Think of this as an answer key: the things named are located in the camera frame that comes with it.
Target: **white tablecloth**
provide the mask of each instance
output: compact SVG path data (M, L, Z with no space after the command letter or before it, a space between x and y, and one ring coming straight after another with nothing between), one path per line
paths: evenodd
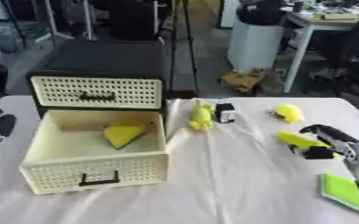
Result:
M276 138L322 123L359 139L359 111L340 99L230 98L236 122L196 133L185 126L196 102L171 101L167 119L169 180L158 185L34 195L18 171L39 124L32 99L10 96L0 108L17 116L0 148L0 223L34 224L243 224L359 223L359 214L317 193L316 174L350 177L340 160L306 161ZM302 108L306 120L286 124L268 113L274 105Z

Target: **tripod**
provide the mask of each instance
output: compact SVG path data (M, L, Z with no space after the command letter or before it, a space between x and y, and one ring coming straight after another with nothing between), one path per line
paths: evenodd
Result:
M173 28L172 28L172 60L171 60L171 70L170 70L170 87L169 87L169 93L170 95L173 95L173 82L174 82L174 70L175 70L175 56L177 51L177 24L178 24L178 9L180 7L180 2L182 1L182 6L184 9L184 16L185 16L185 26L187 29L187 42L189 47L189 53L190 53L190 59L192 63L192 73L194 77L194 92L191 94L193 96L190 96L188 98L195 97L199 94L199 84L197 81L197 68L194 61L194 45L193 45L193 36L192 36L192 29L190 25L189 20L189 11L188 11L188 0L175 0L174 3L174 10L173 10Z

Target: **drawer handle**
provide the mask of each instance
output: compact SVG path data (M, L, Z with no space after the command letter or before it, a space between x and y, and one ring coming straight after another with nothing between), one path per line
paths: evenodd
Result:
M113 179L106 180L96 180L96 181L87 181L87 173L83 173L81 175L81 182L79 186L97 186L97 185L106 185L106 184L116 184L120 182L120 178L118 177L118 170L114 171Z
M114 101L116 99L116 95L111 93L110 95L88 95L87 92L83 92L79 99L82 101Z

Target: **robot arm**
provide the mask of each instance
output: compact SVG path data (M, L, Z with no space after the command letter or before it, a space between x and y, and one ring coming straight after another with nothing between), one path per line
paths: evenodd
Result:
M323 143L330 145L326 150L334 151L345 156L343 162L354 176L359 186L359 140L330 126L315 124L299 131L313 133Z

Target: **yellow toy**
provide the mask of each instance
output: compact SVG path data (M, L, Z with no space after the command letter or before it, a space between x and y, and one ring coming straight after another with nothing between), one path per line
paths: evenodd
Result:
M274 111L277 116L281 117L288 123L296 123L303 119L300 108L294 105L277 105Z
M192 107L192 114L187 125L194 130L210 130L212 128L213 107L208 104L197 104Z

